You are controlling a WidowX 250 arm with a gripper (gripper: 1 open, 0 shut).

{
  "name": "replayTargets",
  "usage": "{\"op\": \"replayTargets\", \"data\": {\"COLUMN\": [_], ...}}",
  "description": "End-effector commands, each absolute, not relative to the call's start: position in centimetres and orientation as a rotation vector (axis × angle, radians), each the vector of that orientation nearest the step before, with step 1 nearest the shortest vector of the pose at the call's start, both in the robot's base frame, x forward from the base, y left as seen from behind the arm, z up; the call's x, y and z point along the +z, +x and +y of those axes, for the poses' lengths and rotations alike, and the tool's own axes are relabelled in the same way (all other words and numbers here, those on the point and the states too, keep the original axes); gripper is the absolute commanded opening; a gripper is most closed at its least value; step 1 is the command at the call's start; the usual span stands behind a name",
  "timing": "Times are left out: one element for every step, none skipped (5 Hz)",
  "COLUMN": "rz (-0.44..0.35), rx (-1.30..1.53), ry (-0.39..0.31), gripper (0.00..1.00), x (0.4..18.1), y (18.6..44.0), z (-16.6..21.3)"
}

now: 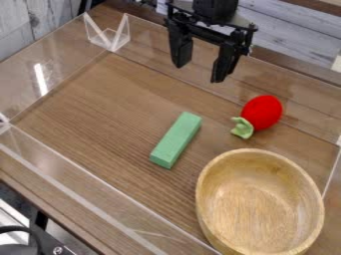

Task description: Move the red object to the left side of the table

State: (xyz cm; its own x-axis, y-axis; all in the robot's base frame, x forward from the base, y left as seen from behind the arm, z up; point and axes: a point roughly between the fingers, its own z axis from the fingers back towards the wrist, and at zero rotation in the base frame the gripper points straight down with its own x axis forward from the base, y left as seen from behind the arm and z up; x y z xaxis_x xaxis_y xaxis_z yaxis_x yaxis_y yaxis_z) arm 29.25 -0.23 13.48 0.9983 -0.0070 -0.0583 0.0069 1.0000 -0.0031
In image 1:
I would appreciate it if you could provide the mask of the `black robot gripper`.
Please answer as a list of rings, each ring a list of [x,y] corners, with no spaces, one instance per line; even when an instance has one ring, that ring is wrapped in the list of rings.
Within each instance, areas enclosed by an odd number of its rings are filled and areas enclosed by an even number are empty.
[[[192,38],[219,45],[212,62],[212,83],[220,83],[234,71],[239,54],[247,55],[258,30],[236,13],[238,0],[168,0],[169,56],[181,68],[191,60]]]

